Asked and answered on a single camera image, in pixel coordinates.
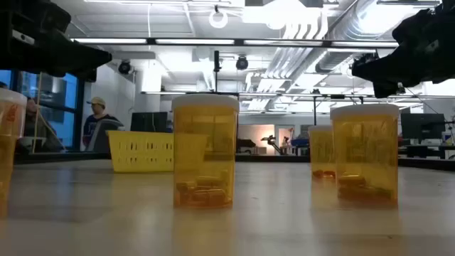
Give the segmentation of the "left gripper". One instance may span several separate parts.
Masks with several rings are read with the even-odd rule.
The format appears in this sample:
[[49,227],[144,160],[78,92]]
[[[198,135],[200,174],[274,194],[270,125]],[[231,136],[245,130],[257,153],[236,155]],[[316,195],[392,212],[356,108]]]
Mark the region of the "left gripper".
[[112,54],[65,36],[70,14],[51,0],[0,0],[0,69],[45,70],[96,82]]

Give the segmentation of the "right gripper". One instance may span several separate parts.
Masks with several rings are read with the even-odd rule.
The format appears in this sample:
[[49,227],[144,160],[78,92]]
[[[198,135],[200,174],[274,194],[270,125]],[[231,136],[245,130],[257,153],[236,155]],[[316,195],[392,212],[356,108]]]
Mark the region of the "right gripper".
[[403,20],[392,32],[399,47],[380,57],[366,53],[352,64],[352,75],[373,82],[374,96],[395,95],[398,83],[415,86],[455,79],[455,0],[441,0]]

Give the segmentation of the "white ball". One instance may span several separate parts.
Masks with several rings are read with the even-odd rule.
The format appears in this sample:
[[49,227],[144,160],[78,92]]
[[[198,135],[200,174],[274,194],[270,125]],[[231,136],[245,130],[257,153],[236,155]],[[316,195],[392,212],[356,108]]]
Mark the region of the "white ball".
[[331,110],[338,198],[364,206],[398,202],[398,117],[391,104]]
[[191,94],[175,98],[171,110],[173,205],[230,208],[239,101],[228,95]]

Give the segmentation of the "amber pill bottle white cap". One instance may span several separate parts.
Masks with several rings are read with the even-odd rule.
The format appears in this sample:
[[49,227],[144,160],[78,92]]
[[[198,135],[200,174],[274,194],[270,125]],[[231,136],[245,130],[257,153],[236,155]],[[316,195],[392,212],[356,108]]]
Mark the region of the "amber pill bottle white cap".
[[0,219],[7,214],[16,142],[23,136],[27,97],[0,88]]
[[333,127],[309,127],[309,153],[312,178],[335,179],[336,166],[333,148]]

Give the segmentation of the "yellow plastic basket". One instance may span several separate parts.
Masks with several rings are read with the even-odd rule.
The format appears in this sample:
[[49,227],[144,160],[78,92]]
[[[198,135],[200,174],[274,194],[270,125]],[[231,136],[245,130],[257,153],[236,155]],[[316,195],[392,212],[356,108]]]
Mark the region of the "yellow plastic basket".
[[173,171],[173,134],[108,131],[112,166],[116,173]]

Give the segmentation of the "white LED light strip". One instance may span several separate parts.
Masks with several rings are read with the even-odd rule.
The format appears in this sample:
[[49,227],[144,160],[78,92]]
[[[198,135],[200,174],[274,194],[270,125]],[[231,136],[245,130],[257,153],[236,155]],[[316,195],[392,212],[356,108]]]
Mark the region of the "white LED light strip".
[[161,38],[156,39],[160,45],[233,45],[232,39],[194,39],[194,38]]
[[77,41],[84,44],[93,45],[144,45],[147,44],[147,39],[143,38],[72,38],[72,41]]
[[332,47],[337,48],[396,48],[398,43],[392,41],[333,41]]
[[244,40],[246,46],[283,46],[283,47],[316,47],[322,46],[322,41],[272,41]]

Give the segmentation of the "person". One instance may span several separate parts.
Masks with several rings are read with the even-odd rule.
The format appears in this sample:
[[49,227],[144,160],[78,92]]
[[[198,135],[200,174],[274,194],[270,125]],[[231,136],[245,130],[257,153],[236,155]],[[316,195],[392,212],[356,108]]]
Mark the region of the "person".
[[101,97],[93,97],[88,103],[91,104],[93,114],[85,120],[83,126],[82,142],[85,146],[85,151],[87,151],[86,147],[88,146],[94,133],[95,126],[99,121],[103,119],[113,119],[119,122],[116,117],[105,113],[106,104]]
[[23,136],[16,141],[16,153],[60,152],[64,148],[54,128],[42,116],[35,100],[28,97]]

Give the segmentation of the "black computer monitor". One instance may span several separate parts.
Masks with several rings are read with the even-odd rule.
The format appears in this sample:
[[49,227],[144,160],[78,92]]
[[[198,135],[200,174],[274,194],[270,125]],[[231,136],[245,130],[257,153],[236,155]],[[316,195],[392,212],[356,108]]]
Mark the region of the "black computer monitor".
[[443,114],[403,113],[400,121],[404,139],[441,139],[446,131]]
[[167,112],[134,112],[131,130],[133,132],[166,132]]

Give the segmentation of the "grey white office chair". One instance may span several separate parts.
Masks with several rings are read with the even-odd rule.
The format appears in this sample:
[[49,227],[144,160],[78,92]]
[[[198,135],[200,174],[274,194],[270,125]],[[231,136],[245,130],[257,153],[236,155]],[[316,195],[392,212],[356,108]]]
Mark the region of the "grey white office chair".
[[123,128],[124,125],[121,122],[113,119],[103,119],[99,121],[95,126],[94,133],[86,150],[95,153],[110,153],[108,132],[121,130]]

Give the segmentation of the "black tripod stand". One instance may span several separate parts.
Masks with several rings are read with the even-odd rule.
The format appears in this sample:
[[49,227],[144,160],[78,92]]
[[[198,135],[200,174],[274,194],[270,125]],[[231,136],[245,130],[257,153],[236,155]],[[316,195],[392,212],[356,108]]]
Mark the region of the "black tripod stand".
[[214,78],[215,78],[214,92],[218,91],[218,73],[220,72],[220,70],[221,70],[220,51],[215,50],[214,51],[214,68],[213,68]]

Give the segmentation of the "silver ventilation duct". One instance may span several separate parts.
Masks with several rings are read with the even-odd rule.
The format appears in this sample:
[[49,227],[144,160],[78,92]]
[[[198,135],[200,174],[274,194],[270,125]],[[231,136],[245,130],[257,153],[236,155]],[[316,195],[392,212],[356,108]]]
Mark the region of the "silver ventilation duct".
[[[356,0],[338,22],[329,27],[324,36],[330,41],[372,41],[379,39],[415,10],[409,5],[378,4],[382,0]],[[351,58],[347,52],[315,48],[311,52],[314,62],[308,71],[330,73]]]

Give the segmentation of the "black aluminium rig frame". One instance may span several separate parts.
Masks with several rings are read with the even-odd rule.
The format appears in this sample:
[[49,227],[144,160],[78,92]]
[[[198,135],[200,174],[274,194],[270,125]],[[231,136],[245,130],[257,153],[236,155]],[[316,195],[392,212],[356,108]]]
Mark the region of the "black aluminium rig frame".
[[[229,46],[229,45],[160,45],[156,43],[156,39],[161,38],[143,38],[147,40],[147,44],[144,45],[132,45],[131,46]],[[194,39],[229,39],[229,38],[194,38]],[[327,49],[341,49],[341,50],[394,50],[395,48],[337,48],[332,47],[331,43],[333,41],[330,40],[288,40],[288,39],[232,39],[235,41],[233,47],[279,47],[279,48],[327,48]],[[244,40],[272,40],[272,41],[322,41],[322,46],[316,47],[283,47],[283,46],[246,46],[244,44]],[[128,45],[93,45],[93,44],[86,44],[89,46],[128,46]],[[97,159],[110,159],[110,155],[108,153],[82,153],[82,152],[70,152],[70,153],[39,153],[39,154],[17,154],[15,155],[14,164],[43,164],[43,163],[50,163],[50,162],[65,162],[65,161],[88,161],[88,160],[97,160]],[[303,156],[274,156],[269,157],[270,159],[265,159],[264,157],[259,156],[239,156],[237,157],[237,161],[240,162],[289,162],[289,163],[297,163],[297,162],[309,162],[308,157]],[[410,167],[410,168],[418,168],[418,169],[434,169],[440,171],[455,171],[455,160],[436,160],[436,159],[411,159],[411,158],[401,158],[398,161],[398,165],[401,167]]]

